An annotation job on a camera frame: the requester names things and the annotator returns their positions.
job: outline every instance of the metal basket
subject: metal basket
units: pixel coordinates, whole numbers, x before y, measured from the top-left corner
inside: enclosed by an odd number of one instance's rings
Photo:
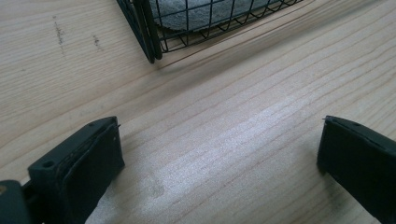
[[[201,5],[194,4],[193,0],[177,0],[183,8],[171,12],[162,8],[163,0],[117,1],[148,60],[154,63],[163,53],[202,43],[303,0],[248,0],[242,11],[236,7],[238,0],[207,0]],[[215,18],[213,12],[219,11],[216,7],[224,7],[224,4],[228,9],[222,11],[227,14]],[[200,22],[194,22],[191,15],[199,10],[207,13],[203,13]],[[170,20],[183,24],[172,30],[166,28]]]

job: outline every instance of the wire mesh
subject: wire mesh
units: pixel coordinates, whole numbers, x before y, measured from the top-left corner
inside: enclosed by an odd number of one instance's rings
[[[148,60],[235,30],[303,0],[118,0]]]

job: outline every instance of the wood grain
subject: wood grain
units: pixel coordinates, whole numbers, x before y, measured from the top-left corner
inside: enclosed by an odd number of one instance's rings
[[[396,139],[396,2],[305,0],[149,64],[116,1],[0,2],[0,179],[118,116],[88,223],[376,223],[316,167],[326,115]]]

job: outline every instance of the light wood tabletop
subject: light wood tabletop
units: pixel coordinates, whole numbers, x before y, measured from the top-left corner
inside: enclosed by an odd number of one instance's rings
[[[0,2],[0,179],[121,124],[88,223],[376,223],[318,171],[326,115],[396,139],[396,1],[305,0],[155,64],[115,0]]]

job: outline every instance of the gray cloth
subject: gray cloth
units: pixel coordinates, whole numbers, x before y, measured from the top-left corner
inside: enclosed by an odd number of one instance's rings
[[[149,0],[154,18],[158,17],[157,1],[160,8],[161,20],[164,27],[172,30],[201,30],[208,28],[210,23],[211,0]],[[219,24],[230,18],[233,1],[233,16],[246,13],[250,9],[253,0],[213,0],[211,23]],[[253,7],[263,7],[280,0],[254,0]],[[187,26],[186,2],[188,3],[189,26]]]

